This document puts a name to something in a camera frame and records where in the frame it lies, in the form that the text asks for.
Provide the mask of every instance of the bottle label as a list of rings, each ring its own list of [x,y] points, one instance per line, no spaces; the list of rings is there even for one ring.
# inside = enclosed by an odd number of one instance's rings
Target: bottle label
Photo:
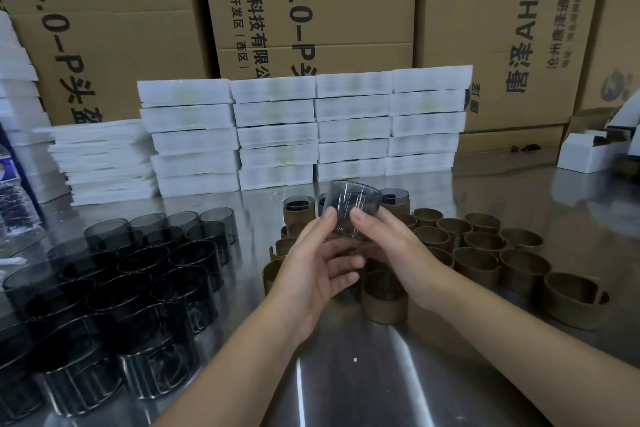
[[[0,182],[10,181],[19,178],[18,171],[15,170],[13,157],[0,158]]]

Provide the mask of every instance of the person's right hand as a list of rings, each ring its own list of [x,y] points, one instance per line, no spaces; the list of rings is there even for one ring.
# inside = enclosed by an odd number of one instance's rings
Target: person's right hand
[[[421,307],[434,309],[439,292],[460,277],[436,259],[418,237],[387,209],[380,208],[375,218],[353,208],[349,217],[353,225],[381,249],[377,250],[376,246],[360,248],[358,254],[389,265],[409,296]]]

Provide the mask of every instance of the person's left hand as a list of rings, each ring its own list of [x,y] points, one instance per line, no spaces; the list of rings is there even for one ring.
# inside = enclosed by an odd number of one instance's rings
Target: person's left hand
[[[298,343],[313,332],[327,302],[358,281],[360,276],[355,270],[365,264],[365,259],[358,255],[337,256],[361,245],[359,240],[325,241],[336,222],[337,213],[330,206],[322,218],[316,218],[302,230],[269,291],[268,298],[276,301],[287,319],[294,322]]]

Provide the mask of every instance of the stainless steel tabletop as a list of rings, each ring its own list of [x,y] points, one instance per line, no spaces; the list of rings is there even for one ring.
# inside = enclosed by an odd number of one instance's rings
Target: stainless steel tabletop
[[[498,293],[640,367],[640,187],[606,173],[556,169],[549,164],[553,158],[550,151],[459,156],[453,172],[361,181],[409,190],[412,208],[437,208],[449,217],[488,212],[505,227],[540,234],[545,239],[542,254],[554,269],[594,277],[609,291],[614,305],[606,326],[597,332],[569,328],[515,293]],[[52,243],[80,236],[87,226],[109,218],[232,207],[240,246],[234,250],[234,265],[224,270],[225,286],[216,293],[220,316],[197,337],[203,358],[210,360],[264,298],[260,272],[269,261],[269,246],[280,238],[283,200],[298,194],[317,197],[326,187],[314,183],[77,208],[66,196],[44,206],[50,236],[21,255],[41,259]],[[145,403],[121,391],[85,417],[61,419],[42,411],[19,425],[144,426],[178,394]],[[316,331],[284,374],[264,422],[278,427],[547,424],[505,377],[435,314],[412,304],[406,323],[381,326],[368,321],[348,293],[326,307]]]

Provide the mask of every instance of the white paper stack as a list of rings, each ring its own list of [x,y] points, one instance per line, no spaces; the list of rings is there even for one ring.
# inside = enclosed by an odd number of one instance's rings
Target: white paper stack
[[[0,11],[0,123],[38,203],[69,193],[65,177],[47,152],[51,137],[34,128],[51,126],[42,109],[38,80],[27,51],[18,42],[11,19]]]
[[[312,76],[232,81],[240,142],[240,188],[313,180],[318,140]]]
[[[391,134],[391,72],[318,75],[316,86],[317,180],[383,175]]]
[[[150,157],[156,153],[142,121],[34,129],[56,142],[48,150],[67,175],[72,206],[147,199],[157,194]]]
[[[472,74],[473,66],[392,71],[387,176],[452,167]]]
[[[239,142],[229,80],[139,81],[140,115],[164,197],[239,189]]]

